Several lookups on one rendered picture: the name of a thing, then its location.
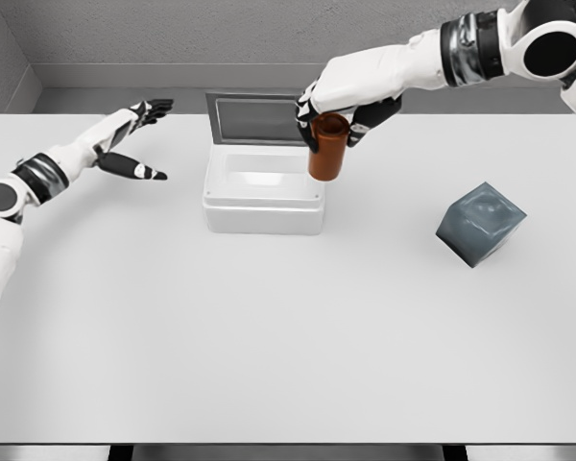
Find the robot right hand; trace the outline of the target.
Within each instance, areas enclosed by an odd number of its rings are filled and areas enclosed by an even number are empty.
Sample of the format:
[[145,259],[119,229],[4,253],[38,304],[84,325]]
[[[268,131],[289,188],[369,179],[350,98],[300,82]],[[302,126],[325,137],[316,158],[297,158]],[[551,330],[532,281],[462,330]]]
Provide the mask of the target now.
[[403,81],[397,72],[400,45],[363,50],[330,60],[322,74],[296,102],[297,127],[310,151],[319,151],[312,123],[320,115],[351,109],[347,145],[401,109]]

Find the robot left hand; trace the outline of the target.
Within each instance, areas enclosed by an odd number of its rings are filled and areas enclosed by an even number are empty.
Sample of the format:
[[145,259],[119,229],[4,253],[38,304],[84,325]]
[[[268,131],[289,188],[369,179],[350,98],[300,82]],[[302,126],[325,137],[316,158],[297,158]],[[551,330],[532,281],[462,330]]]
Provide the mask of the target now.
[[167,175],[113,148],[134,131],[154,125],[166,116],[174,105],[173,99],[152,99],[120,109],[92,126],[80,136],[84,146],[91,149],[92,166],[127,179],[166,181]]

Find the brown cylindrical cup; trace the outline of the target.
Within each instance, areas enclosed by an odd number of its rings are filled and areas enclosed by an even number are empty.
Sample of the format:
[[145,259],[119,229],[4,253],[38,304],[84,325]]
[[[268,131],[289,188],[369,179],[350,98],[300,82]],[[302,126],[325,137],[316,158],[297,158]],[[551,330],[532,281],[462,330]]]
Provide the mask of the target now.
[[342,168],[348,144],[349,122],[339,113],[321,114],[312,123],[312,134],[318,143],[318,151],[309,154],[309,174],[317,181],[333,181]]

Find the grey box lid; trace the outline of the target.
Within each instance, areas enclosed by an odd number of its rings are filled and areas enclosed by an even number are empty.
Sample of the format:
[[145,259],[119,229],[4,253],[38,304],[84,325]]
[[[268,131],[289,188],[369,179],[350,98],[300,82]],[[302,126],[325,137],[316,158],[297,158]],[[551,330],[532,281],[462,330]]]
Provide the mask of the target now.
[[205,99],[217,145],[305,145],[295,120],[294,94],[213,90]]

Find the white open box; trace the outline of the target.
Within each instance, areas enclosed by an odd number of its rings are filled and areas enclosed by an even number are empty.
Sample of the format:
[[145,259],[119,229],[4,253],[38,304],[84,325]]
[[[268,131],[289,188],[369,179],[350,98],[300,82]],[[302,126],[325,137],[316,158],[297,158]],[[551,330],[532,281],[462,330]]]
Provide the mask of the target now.
[[214,144],[203,210],[217,233],[318,235],[324,184],[309,175],[304,147]]

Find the dark grey cube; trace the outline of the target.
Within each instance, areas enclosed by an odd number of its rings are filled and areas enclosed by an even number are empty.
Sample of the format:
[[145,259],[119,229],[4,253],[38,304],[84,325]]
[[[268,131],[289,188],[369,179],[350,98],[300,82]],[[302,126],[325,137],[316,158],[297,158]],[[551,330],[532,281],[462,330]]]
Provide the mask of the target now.
[[436,236],[475,268],[499,250],[527,214],[488,182],[483,182],[453,203]]

